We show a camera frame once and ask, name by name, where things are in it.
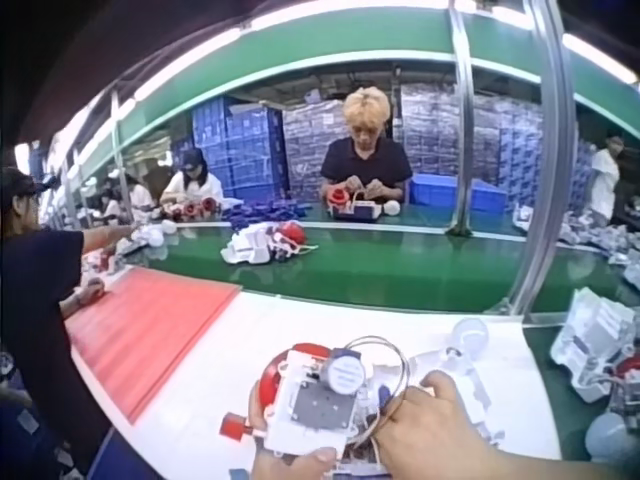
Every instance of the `red sheet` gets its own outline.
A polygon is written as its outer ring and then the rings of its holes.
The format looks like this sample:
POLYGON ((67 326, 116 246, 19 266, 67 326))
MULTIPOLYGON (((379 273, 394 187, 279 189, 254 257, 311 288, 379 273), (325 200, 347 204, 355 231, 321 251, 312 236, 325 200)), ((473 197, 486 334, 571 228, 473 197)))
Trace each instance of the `red sheet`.
POLYGON ((131 423, 240 291, 133 268, 67 320, 71 341, 131 423))

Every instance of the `blonde hair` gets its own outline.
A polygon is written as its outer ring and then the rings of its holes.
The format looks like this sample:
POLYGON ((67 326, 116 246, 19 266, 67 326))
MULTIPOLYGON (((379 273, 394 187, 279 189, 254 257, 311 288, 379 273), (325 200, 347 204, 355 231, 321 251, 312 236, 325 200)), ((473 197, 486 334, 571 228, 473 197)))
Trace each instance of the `blonde hair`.
POLYGON ((380 128, 390 116, 389 99, 376 87, 359 88, 344 102, 344 117, 349 126, 380 128))

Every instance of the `person in black shirt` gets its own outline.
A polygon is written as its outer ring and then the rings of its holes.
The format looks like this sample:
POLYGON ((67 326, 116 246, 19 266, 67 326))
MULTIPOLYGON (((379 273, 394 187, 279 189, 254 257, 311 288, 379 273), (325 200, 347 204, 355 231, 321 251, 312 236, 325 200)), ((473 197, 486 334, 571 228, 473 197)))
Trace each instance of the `person in black shirt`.
POLYGON ((82 255, 117 242, 132 229, 40 229, 39 193, 31 177, 2 168, 2 343, 44 423, 71 445, 76 468, 86 474, 110 423, 71 359, 64 320, 104 288, 94 282, 73 293, 82 255))
POLYGON ((335 187, 351 194, 364 190, 367 200, 402 202, 411 166, 399 143, 381 136, 391 108, 387 96, 375 87, 359 89, 344 102, 350 138, 329 145, 320 174, 322 198, 335 187))

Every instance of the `person wearing black cap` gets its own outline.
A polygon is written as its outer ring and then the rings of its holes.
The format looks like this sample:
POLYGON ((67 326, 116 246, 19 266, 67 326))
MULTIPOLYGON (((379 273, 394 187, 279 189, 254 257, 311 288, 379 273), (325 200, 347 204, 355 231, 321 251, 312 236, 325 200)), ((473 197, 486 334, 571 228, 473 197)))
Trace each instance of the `person wearing black cap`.
POLYGON ((86 474, 110 424, 71 359, 64 320, 104 290, 97 281, 74 293, 82 255, 129 236, 132 227, 41 229, 43 189, 18 169, 2 168, 2 343, 44 423, 71 445, 86 474))
POLYGON ((182 203, 186 200, 223 198, 222 184, 209 173, 202 150, 193 148, 183 153, 182 169, 176 173, 160 197, 160 203, 182 203))

